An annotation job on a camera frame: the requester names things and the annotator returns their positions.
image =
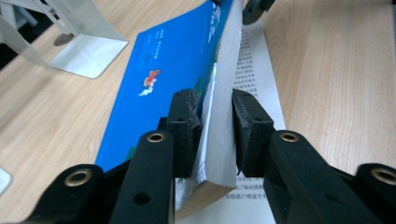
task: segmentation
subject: wood grain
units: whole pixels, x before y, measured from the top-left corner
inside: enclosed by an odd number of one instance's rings
[[[280,0],[265,34],[288,129],[333,166],[396,166],[390,1]]]
[[[95,0],[130,44],[96,80],[14,60],[0,73],[0,223],[26,218],[65,168],[92,163],[137,34],[203,1]],[[265,34],[287,127],[331,164],[396,166],[393,18],[385,0],[276,0]],[[46,58],[59,31],[34,46]]]

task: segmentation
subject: illustration on book cover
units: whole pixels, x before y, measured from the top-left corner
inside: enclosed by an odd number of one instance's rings
[[[152,93],[154,91],[154,83],[157,81],[156,76],[158,76],[161,73],[161,70],[151,70],[148,73],[148,77],[145,78],[145,81],[143,82],[143,88],[145,88],[139,96],[144,96]]]

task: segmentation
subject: screw hole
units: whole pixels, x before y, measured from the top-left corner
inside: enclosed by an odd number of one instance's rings
[[[293,133],[282,133],[280,138],[286,142],[297,142],[299,140],[298,136]]]
[[[152,143],[159,143],[165,139],[165,135],[162,133],[153,133],[148,136],[148,141]]]
[[[64,183],[67,187],[77,187],[87,183],[92,177],[92,172],[89,169],[79,169],[69,175]]]
[[[134,203],[139,204],[139,205],[145,205],[148,204],[151,201],[151,198],[149,195],[145,192],[140,192],[137,193],[134,196]]]
[[[379,181],[396,186],[396,174],[383,168],[374,168],[372,175]]]

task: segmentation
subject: wooden desk surface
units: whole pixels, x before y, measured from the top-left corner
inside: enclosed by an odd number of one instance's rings
[[[21,221],[62,170],[93,163],[137,34],[196,1],[94,0],[130,44],[96,80],[14,60],[0,73],[0,166],[13,181],[0,223]],[[337,168],[396,167],[390,0],[276,0],[265,34],[287,127]],[[51,57],[60,32],[34,43]]]

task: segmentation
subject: book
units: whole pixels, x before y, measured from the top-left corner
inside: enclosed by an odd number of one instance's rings
[[[188,217],[236,188],[232,92],[242,30],[242,1],[233,1],[204,99],[201,141],[192,177],[177,180],[176,219]]]
[[[204,97],[231,3],[206,1],[138,35],[95,161],[104,172],[133,156],[139,137],[167,117],[175,92]]]

